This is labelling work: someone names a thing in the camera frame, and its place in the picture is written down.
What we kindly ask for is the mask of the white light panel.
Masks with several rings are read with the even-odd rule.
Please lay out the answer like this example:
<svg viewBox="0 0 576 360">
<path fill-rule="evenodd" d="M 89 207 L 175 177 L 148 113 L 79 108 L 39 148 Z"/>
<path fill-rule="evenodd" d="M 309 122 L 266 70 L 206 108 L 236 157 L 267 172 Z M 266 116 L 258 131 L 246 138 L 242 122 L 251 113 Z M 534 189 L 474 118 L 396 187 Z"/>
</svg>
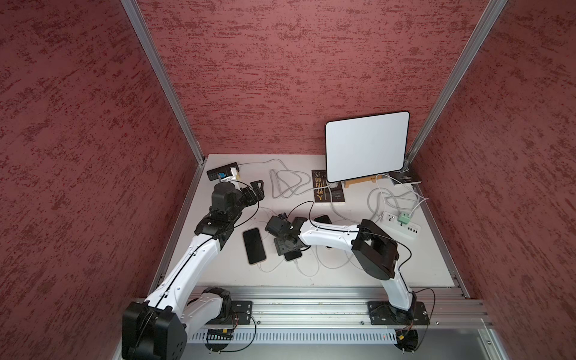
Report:
<svg viewBox="0 0 576 360">
<path fill-rule="evenodd" d="M 410 113 L 402 111 L 327 122 L 327 180 L 341 182 L 401 169 L 409 121 Z"/>
</svg>

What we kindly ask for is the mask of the black power strip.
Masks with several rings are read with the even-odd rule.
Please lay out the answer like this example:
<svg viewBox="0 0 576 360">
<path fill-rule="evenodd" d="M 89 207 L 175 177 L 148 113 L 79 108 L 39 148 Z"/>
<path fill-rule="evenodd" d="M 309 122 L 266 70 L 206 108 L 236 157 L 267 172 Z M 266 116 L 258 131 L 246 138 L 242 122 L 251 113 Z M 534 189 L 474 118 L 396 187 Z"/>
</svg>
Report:
<svg viewBox="0 0 576 360">
<path fill-rule="evenodd" d="M 207 174 L 207 176 L 208 176 L 208 179 L 209 179 L 210 181 L 216 181 L 216 180 L 219 181 L 218 174 L 219 174 L 220 172 L 223 172 L 224 170 L 228 170 L 230 167 L 236 167 L 236 168 L 238 169 L 238 171 L 239 171 L 239 165 L 238 165 L 236 162 L 229 163 L 229 164 L 227 164 L 227 165 L 219 166 L 219 167 L 216 167 L 216 168 L 214 168 L 214 169 L 208 170 L 208 171 L 206 172 L 206 174 Z"/>
</svg>

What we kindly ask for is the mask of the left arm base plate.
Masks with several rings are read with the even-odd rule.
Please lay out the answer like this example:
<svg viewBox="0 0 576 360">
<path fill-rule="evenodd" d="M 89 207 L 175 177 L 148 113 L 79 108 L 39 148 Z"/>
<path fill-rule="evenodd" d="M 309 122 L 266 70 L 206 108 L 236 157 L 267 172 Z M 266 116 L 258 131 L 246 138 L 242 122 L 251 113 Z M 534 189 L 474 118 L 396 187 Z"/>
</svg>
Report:
<svg viewBox="0 0 576 360">
<path fill-rule="evenodd" d="M 207 322 L 208 326 L 237 326 L 237 325 L 249 325 L 251 320 L 251 314 L 253 310 L 252 301 L 231 301 L 231 306 L 229 310 L 225 310 L 224 315 L 211 319 Z"/>
</svg>

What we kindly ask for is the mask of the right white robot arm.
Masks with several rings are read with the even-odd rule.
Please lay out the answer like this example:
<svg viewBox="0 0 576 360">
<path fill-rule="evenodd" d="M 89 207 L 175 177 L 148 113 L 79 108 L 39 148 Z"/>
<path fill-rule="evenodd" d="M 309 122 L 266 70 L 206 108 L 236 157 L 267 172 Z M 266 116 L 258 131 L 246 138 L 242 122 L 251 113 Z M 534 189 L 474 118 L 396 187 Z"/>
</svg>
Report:
<svg viewBox="0 0 576 360">
<path fill-rule="evenodd" d="M 365 273 L 381 282 L 393 308 L 406 312 L 413 309 L 415 298 L 401 275 L 398 242 L 373 221 L 364 219 L 357 225 L 343 226 L 304 217 L 289 221 L 274 216 L 268 220 L 265 231 L 274 236 L 280 256 L 308 246 L 351 253 Z"/>
</svg>

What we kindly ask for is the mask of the aluminium frame rail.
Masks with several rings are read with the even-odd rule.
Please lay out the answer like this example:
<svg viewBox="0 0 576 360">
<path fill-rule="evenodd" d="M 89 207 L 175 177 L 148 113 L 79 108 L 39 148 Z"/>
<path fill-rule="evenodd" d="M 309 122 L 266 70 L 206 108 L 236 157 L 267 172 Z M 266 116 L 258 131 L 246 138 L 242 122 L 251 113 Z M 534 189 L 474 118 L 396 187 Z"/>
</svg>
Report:
<svg viewBox="0 0 576 360">
<path fill-rule="evenodd" d="M 180 359 L 506 359 L 482 300 L 457 287 L 418 288 L 429 325 L 371 325 L 376 287 L 234 287 L 252 301 L 249 325 L 204 325 Z"/>
</svg>

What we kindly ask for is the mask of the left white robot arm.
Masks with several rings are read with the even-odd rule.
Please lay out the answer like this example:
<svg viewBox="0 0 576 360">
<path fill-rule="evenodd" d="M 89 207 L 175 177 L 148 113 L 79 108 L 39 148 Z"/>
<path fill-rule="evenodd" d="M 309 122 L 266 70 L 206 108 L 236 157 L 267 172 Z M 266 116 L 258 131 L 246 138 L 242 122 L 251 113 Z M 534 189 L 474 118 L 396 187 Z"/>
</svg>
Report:
<svg viewBox="0 0 576 360">
<path fill-rule="evenodd" d="M 213 259 L 231 237 L 242 211 L 265 197 L 263 181 L 217 183 L 208 214 L 198 223 L 189 249 L 161 284 L 122 315 L 123 359 L 180 359 L 188 337 L 208 322 L 230 316 L 230 294 L 211 288 L 189 297 Z"/>
</svg>

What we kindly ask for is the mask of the green charger plug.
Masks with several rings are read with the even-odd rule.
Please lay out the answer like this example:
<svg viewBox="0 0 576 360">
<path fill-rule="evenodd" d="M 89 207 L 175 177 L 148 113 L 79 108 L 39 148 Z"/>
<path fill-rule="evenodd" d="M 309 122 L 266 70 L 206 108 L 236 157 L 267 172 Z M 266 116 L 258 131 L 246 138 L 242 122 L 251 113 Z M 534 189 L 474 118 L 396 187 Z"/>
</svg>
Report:
<svg viewBox="0 0 576 360">
<path fill-rule="evenodd" d="M 399 214 L 397 218 L 398 222 L 403 226 L 408 225 L 412 220 L 412 215 L 408 212 L 402 212 Z"/>
</svg>

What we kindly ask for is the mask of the dark book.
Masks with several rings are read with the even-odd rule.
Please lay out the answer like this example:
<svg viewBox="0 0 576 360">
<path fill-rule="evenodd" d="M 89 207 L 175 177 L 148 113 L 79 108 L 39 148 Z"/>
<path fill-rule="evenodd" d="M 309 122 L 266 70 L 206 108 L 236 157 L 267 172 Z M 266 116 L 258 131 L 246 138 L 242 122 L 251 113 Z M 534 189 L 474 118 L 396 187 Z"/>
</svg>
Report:
<svg viewBox="0 0 576 360">
<path fill-rule="evenodd" d="M 312 169 L 313 201 L 315 203 L 345 203 L 344 186 L 341 181 L 327 181 L 325 169 Z"/>
</svg>

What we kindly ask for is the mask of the white power strip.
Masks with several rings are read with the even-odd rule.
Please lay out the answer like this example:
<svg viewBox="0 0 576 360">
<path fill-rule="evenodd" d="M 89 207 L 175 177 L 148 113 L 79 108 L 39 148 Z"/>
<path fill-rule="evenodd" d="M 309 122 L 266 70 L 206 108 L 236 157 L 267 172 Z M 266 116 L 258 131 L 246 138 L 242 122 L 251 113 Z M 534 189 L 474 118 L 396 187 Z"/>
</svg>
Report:
<svg viewBox="0 0 576 360">
<path fill-rule="evenodd" d="M 421 232 L 421 227 L 414 223 L 401 223 L 396 215 L 389 212 L 382 214 L 382 219 L 379 222 L 380 227 L 388 234 L 394 234 L 405 239 L 414 240 Z"/>
</svg>

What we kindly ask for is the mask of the phone green case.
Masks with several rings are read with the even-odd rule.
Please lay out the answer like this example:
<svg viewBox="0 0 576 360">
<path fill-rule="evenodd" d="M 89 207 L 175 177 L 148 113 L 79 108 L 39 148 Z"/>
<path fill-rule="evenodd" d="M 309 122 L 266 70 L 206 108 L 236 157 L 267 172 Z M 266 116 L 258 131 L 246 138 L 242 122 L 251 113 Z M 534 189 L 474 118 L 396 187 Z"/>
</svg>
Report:
<svg viewBox="0 0 576 360">
<path fill-rule="evenodd" d="M 287 262 L 297 260 L 302 257 L 302 252 L 298 250 L 287 252 L 283 255 Z"/>
</svg>

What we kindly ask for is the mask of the small black booklet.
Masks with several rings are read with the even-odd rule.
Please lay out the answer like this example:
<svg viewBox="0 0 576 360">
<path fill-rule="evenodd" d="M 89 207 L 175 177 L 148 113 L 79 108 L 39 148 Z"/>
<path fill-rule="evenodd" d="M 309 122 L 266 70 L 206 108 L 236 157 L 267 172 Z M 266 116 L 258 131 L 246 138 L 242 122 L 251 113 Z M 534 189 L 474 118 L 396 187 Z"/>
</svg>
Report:
<svg viewBox="0 0 576 360">
<path fill-rule="evenodd" d="M 394 171 L 388 173 L 392 183 L 397 185 L 417 185 L 422 182 L 421 177 L 414 169 L 407 168 L 405 171 Z"/>
</svg>

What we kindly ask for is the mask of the wooden panel stand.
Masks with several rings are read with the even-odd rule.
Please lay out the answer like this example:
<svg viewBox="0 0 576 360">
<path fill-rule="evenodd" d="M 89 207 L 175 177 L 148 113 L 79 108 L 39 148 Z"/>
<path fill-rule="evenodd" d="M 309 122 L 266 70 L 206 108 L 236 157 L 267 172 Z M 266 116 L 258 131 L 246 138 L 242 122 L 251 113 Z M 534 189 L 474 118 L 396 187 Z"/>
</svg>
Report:
<svg viewBox="0 0 576 360">
<path fill-rule="evenodd" d="M 348 189 L 351 185 L 361 184 L 361 183 L 365 183 L 365 182 L 371 182 L 373 184 L 376 184 L 377 183 L 377 175 L 371 175 L 371 176 L 366 176 L 366 177 L 362 177 L 362 178 L 354 178 L 354 179 L 342 181 L 343 187 L 345 189 Z"/>
</svg>

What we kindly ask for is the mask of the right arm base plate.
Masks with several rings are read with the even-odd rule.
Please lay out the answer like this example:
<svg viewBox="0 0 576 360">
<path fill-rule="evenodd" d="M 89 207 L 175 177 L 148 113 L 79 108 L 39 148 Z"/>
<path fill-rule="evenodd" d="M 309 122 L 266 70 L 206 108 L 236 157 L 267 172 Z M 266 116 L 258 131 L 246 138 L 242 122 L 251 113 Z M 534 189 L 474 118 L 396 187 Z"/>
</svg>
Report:
<svg viewBox="0 0 576 360">
<path fill-rule="evenodd" d="M 430 324 L 428 310 L 421 301 L 416 301 L 409 310 L 393 307 L 388 301 L 369 301 L 368 316 L 372 326 L 427 326 Z"/>
</svg>

